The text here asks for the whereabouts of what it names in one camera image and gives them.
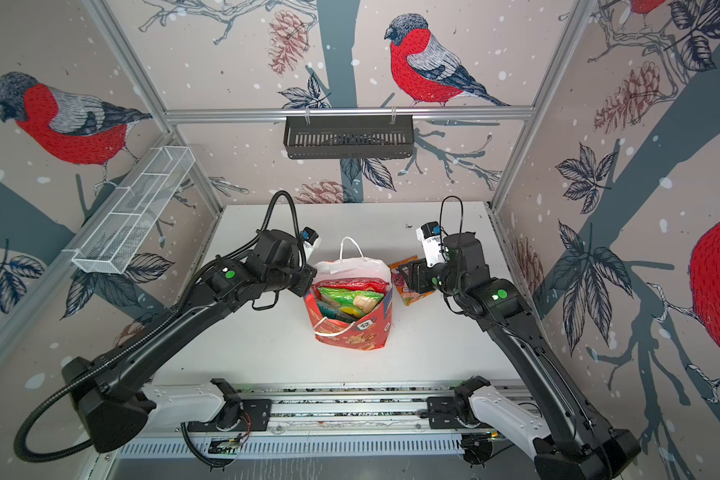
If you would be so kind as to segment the orange candy snack packet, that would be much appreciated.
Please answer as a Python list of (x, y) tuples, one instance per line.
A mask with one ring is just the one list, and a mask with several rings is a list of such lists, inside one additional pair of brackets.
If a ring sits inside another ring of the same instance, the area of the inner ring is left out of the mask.
[(421, 294), (411, 290), (404, 279), (404, 273), (408, 271), (407, 265), (417, 260), (417, 256), (412, 256), (389, 265), (391, 280), (405, 306), (410, 306), (412, 303), (431, 295), (431, 292)]

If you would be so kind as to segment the red paper gift bag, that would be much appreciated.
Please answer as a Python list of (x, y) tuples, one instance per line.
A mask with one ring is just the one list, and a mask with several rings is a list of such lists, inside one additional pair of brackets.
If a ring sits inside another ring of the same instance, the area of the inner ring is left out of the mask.
[[(341, 240), (339, 257), (333, 261), (321, 261), (316, 265), (317, 275), (304, 302), (309, 314), (315, 338), (326, 344), (353, 350), (383, 348), (392, 327), (393, 282), (390, 268), (382, 261), (367, 257), (361, 250), (355, 256), (345, 252), (345, 244), (357, 242), (345, 237)], [(317, 282), (353, 277), (380, 278), (389, 283), (384, 298), (368, 314), (355, 316), (345, 313), (322, 300)]]

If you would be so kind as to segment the green chips bag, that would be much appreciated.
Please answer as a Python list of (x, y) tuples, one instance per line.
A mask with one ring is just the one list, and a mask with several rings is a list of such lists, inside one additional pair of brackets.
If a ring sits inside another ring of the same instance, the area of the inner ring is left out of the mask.
[(324, 302), (355, 316), (370, 313), (384, 298), (383, 293), (373, 290), (362, 291), (319, 287), (318, 291)]

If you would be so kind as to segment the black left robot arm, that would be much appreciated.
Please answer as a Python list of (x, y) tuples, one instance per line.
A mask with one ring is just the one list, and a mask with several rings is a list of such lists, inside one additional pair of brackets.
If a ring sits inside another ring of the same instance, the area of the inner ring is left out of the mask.
[(307, 260), (319, 240), (309, 227), (297, 235), (260, 230), (251, 249), (209, 262), (177, 304), (134, 337), (93, 360), (76, 357), (64, 366), (91, 446), (110, 452), (141, 432), (157, 407), (143, 385), (206, 329), (267, 292), (304, 296), (316, 275)]

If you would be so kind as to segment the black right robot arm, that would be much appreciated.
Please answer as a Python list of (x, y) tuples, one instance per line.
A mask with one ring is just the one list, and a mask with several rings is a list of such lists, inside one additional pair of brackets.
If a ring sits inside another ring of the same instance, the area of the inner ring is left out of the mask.
[(445, 235), (429, 222), (417, 229), (424, 258), (405, 265), (409, 289), (438, 291), (449, 310), (474, 320), (509, 359), (538, 409), (532, 415), (475, 376), (454, 393), (456, 417), (485, 423), (519, 447), (542, 479), (615, 479), (640, 447), (586, 398), (552, 352), (532, 309), (514, 284), (490, 273), (472, 232)]

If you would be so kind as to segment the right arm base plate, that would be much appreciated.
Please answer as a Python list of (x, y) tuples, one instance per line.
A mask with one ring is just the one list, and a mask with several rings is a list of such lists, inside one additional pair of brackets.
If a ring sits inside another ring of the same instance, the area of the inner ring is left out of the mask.
[(419, 412), (419, 417), (428, 421), (433, 430), (478, 429), (488, 425), (472, 417), (467, 419), (466, 413), (460, 413), (453, 397), (428, 397), (426, 409)]

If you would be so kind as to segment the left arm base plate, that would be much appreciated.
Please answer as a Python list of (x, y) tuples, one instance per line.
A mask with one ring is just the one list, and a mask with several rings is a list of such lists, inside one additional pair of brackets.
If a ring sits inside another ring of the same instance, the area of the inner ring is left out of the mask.
[(271, 409), (269, 399), (226, 401), (210, 420), (191, 421), (187, 430), (192, 433), (263, 432), (267, 430)]

